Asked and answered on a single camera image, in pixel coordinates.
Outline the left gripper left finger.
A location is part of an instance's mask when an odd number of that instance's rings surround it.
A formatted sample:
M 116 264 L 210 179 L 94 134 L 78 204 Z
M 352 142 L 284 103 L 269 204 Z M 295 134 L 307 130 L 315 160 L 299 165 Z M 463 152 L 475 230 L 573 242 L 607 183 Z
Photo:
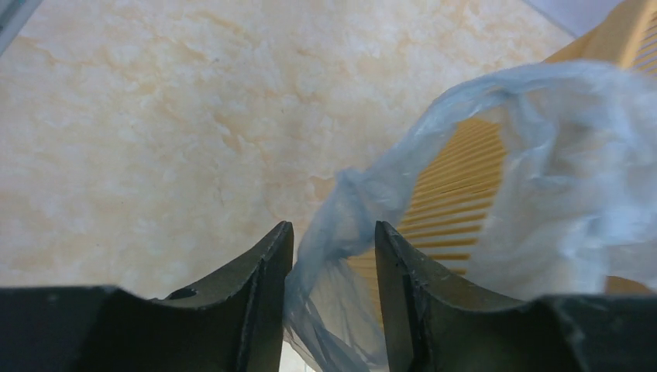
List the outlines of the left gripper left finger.
M 294 230 L 163 299 L 110 285 L 3 288 L 3 371 L 276 371 Z

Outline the blue plastic trash bag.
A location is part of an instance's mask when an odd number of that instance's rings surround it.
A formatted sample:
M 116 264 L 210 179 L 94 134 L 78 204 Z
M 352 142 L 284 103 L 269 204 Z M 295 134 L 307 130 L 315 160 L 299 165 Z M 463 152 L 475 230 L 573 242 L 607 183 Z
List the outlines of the blue plastic trash bag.
M 347 168 L 285 284 L 321 371 L 654 371 L 656 79 L 529 64 Z

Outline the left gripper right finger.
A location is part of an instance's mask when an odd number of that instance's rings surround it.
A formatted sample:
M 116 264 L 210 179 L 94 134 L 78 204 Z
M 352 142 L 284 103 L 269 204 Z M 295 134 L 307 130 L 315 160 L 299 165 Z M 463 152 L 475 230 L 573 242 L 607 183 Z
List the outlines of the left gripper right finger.
M 520 301 L 479 287 L 378 222 L 375 256 L 392 371 L 654 371 L 653 294 Z

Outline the yellow mesh trash bin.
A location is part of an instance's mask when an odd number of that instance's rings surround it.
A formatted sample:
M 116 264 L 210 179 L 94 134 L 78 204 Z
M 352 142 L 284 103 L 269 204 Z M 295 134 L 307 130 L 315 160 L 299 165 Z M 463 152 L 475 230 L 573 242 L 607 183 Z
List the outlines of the yellow mesh trash bin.
M 446 91 L 377 164 L 389 222 L 481 287 L 656 291 L 656 3 Z

